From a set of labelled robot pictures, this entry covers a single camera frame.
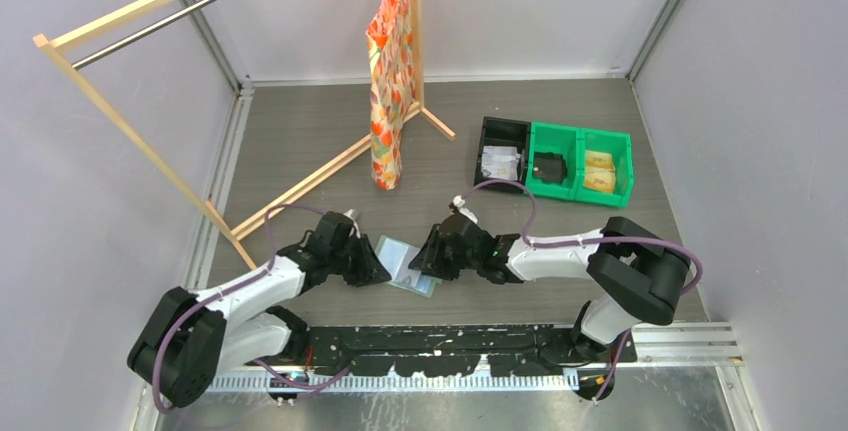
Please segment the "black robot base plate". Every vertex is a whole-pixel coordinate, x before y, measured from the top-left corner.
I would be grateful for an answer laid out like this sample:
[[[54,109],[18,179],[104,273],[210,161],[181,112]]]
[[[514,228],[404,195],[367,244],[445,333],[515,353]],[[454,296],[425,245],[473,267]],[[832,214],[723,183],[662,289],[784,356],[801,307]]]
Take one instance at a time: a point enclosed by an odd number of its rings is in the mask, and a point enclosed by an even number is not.
[[[296,338],[296,350],[262,356],[269,365],[307,364],[322,375],[347,369],[353,376],[428,378],[471,375],[486,365],[495,377],[560,374],[566,368],[609,368],[637,360],[633,340],[619,335],[599,348],[576,348],[569,325],[314,326]]]

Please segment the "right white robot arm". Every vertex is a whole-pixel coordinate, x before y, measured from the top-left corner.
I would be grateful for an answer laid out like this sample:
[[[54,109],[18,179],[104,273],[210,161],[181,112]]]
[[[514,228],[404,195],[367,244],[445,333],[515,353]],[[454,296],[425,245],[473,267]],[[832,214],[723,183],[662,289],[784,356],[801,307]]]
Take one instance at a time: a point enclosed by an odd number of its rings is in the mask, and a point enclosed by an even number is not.
[[[581,308],[570,336],[574,354],[591,362],[637,324],[670,324],[694,263],[685,248],[620,216],[587,233],[542,238],[492,235],[454,213],[432,227],[410,267],[441,280],[474,270],[499,285],[548,278],[594,281],[603,294]]]

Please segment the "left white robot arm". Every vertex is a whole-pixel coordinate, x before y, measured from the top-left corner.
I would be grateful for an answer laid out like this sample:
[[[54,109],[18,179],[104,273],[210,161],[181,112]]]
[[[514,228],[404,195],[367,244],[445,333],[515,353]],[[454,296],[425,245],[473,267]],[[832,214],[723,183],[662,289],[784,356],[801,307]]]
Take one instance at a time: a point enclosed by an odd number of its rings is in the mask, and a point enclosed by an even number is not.
[[[217,375],[234,367],[266,357],[296,364],[305,356],[308,326],[282,304],[331,275],[352,287],[392,278],[352,211],[322,214],[298,242],[274,250],[264,264],[223,285],[168,290],[131,347],[127,365],[151,385],[156,409],[169,413],[195,402]]]

